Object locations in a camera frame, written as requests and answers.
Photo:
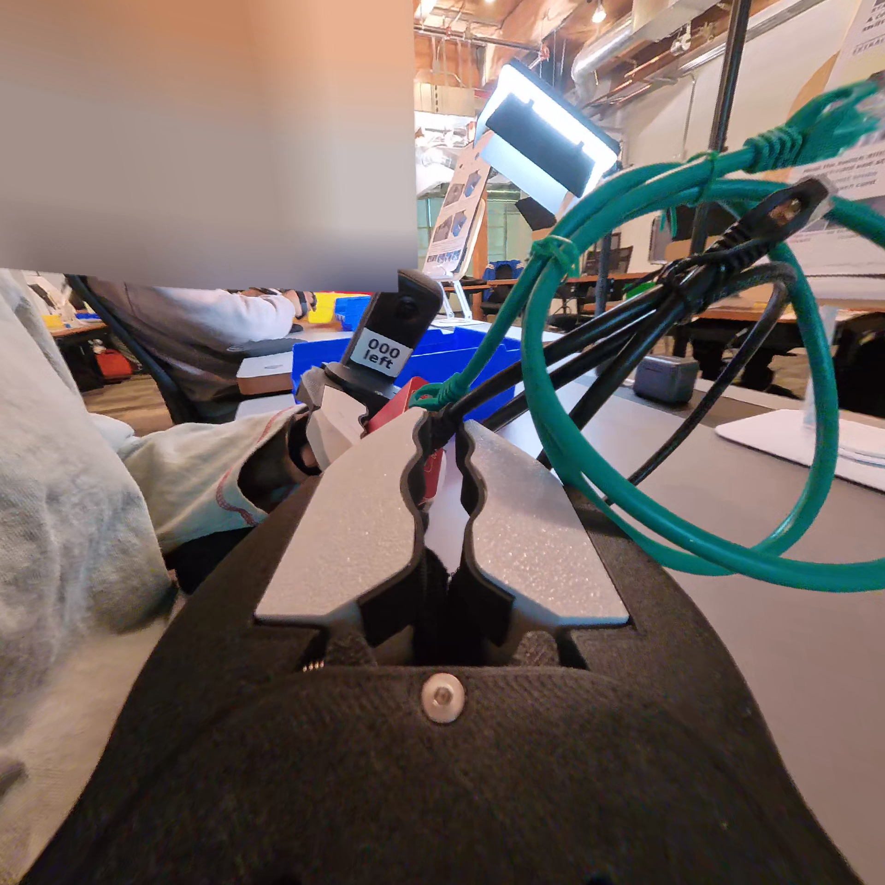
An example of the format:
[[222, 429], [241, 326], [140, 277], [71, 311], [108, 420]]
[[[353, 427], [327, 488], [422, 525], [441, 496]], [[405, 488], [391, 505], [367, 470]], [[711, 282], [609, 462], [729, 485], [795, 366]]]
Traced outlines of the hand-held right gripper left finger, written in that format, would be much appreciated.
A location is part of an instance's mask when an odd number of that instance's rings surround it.
[[353, 621], [423, 548], [427, 412], [410, 408], [327, 467], [254, 612], [256, 621]]

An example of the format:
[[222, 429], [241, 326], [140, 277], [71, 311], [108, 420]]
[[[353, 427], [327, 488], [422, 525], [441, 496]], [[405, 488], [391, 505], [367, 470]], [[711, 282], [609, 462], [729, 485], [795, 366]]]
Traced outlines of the person's left hand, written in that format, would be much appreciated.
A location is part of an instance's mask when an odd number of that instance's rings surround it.
[[308, 424], [307, 413], [295, 414], [285, 429], [285, 454], [288, 463], [286, 469], [295, 484], [301, 483], [305, 478], [321, 475], [323, 472], [307, 439]]

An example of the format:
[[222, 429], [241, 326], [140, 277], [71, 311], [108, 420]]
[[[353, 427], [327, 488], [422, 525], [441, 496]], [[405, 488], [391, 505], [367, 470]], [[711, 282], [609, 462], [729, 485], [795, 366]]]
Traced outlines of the grey power adapter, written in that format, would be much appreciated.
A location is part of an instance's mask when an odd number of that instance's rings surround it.
[[633, 392], [660, 404], [688, 404], [694, 393], [699, 368], [699, 363], [693, 358], [648, 355], [636, 367]]

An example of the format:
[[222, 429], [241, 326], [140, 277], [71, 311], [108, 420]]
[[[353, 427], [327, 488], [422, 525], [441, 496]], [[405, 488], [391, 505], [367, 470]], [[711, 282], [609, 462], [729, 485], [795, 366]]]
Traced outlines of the silver air duct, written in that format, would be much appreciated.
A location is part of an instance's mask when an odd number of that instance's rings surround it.
[[641, 43], [657, 42], [677, 32], [702, 14], [691, 7], [666, 10], [650, 21], [636, 26], [635, 15], [622, 17], [601, 36], [583, 45], [575, 56], [571, 76], [575, 86], [587, 89], [595, 82], [594, 73], [601, 65], [624, 51], [630, 51]]

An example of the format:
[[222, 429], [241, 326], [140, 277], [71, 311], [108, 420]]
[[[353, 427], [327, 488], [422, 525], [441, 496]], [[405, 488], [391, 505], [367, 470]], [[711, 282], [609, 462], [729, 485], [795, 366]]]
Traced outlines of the studio light panel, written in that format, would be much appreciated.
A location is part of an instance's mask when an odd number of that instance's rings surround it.
[[614, 138], [519, 61], [502, 67], [475, 130], [481, 158], [556, 216], [614, 171], [620, 156]]

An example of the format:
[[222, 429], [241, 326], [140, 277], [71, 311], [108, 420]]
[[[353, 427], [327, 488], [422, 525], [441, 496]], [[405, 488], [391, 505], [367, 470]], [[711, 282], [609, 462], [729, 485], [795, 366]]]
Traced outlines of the black office chair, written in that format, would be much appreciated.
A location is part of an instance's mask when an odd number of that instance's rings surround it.
[[200, 422], [202, 416], [195, 404], [185, 395], [181, 386], [169, 373], [169, 367], [153, 356], [149, 350], [135, 337], [133, 330], [127, 326], [116, 313], [113, 306], [95, 293], [83, 275], [66, 274], [65, 281], [73, 293], [94, 308], [99, 318], [108, 326], [112, 333], [125, 347], [131, 351], [140, 365], [149, 373], [157, 384], [159, 392], [174, 424]]

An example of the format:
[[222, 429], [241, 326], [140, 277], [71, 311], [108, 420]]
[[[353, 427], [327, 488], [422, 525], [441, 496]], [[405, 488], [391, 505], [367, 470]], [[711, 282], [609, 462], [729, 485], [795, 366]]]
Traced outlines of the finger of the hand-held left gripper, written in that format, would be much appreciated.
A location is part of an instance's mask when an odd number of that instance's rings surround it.
[[305, 438], [318, 467], [329, 467], [359, 443], [366, 406], [344, 391], [325, 388], [306, 425]]

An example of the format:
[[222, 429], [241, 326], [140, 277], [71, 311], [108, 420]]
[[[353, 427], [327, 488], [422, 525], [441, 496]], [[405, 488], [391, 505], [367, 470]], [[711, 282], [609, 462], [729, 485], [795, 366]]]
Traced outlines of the red ethernet splitter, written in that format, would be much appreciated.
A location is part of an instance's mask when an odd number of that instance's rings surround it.
[[[387, 404], [370, 417], [366, 424], [367, 433], [375, 432], [405, 413], [410, 407], [412, 395], [427, 383], [428, 381], [421, 377], [413, 377], [406, 382]], [[423, 473], [425, 494], [419, 503], [419, 508], [424, 513], [429, 510], [436, 498], [440, 477], [445, 473], [444, 463], [445, 456], [442, 449], [437, 449], [426, 459]]]

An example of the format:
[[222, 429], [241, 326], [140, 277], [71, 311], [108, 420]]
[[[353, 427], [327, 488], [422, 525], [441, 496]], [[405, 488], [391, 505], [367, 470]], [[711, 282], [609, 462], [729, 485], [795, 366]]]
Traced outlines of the person's left forearm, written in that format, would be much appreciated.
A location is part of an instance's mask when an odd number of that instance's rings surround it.
[[303, 405], [213, 425], [129, 436], [117, 453], [147, 505], [165, 556], [197, 539], [262, 523], [308, 478]]

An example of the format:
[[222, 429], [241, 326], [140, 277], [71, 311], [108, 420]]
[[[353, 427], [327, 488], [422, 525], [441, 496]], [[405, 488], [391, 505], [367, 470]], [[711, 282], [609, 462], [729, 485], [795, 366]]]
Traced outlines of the grey desk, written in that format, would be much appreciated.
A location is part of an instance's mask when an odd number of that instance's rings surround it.
[[[723, 397], [716, 423], [762, 413]], [[583, 435], [624, 475], [682, 421], [622, 387]], [[699, 426], [641, 486], [718, 536], [746, 545], [766, 537], [796, 502], [807, 471]], [[794, 559], [883, 557], [883, 494], [834, 482]], [[670, 574], [720, 635], [756, 697], [806, 803], [865, 883], [884, 876], [883, 591], [826, 594], [742, 576]]]

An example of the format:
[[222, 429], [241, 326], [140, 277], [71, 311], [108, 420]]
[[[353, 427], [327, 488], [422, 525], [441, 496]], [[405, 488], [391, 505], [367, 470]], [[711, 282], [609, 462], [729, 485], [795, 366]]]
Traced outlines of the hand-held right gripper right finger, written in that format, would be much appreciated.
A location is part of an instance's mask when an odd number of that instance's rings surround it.
[[481, 625], [625, 625], [625, 604], [560, 481], [474, 420], [457, 443], [464, 564], [479, 582]]

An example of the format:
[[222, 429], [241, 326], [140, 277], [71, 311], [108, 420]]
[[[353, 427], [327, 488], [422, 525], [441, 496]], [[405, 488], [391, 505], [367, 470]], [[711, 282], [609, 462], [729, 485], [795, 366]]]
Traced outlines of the black light stand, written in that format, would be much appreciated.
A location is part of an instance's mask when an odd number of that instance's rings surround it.
[[611, 274], [619, 261], [620, 233], [609, 231], [598, 243], [596, 284], [594, 289], [594, 318], [604, 315], [610, 294]]

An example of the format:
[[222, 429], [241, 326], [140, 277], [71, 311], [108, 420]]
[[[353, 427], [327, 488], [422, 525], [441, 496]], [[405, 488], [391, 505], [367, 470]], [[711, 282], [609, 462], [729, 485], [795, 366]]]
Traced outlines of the wooden table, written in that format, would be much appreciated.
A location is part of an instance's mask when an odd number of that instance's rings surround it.
[[[607, 302], [620, 301], [628, 289], [642, 282], [641, 272], [608, 271], [604, 284], [604, 297]], [[449, 300], [453, 312], [460, 310], [459, 293], [462, 292], [470, 308], [472, 319], [491, 323], [496, 318], [500, 306], [515, 287], [518, 279], [484, 280], [469, 278], [465, 282], [444, 281], [443, 287], [452, 293]], [[594, 315], [596, 309], [596, 274], [585, 274], [567, 278], [559, 284], [548, 308], [548, 317], [565, 316], [569, 320], [582, 319]]]

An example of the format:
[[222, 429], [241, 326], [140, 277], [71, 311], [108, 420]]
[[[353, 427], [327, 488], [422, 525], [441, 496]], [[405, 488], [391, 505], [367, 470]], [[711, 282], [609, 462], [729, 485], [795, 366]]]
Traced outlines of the black slanted pole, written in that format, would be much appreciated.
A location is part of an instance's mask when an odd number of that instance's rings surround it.
[[[725, 149], [751, 4], [751, 1], [735, 1], [731, 6], [714, 119], [708, 141], [708, 149], [711, 151], [721, 152]], [[702, 201], [696, 207], [690, 241], [691, 255], [705, 249], [710, 206], [709, 202]]]

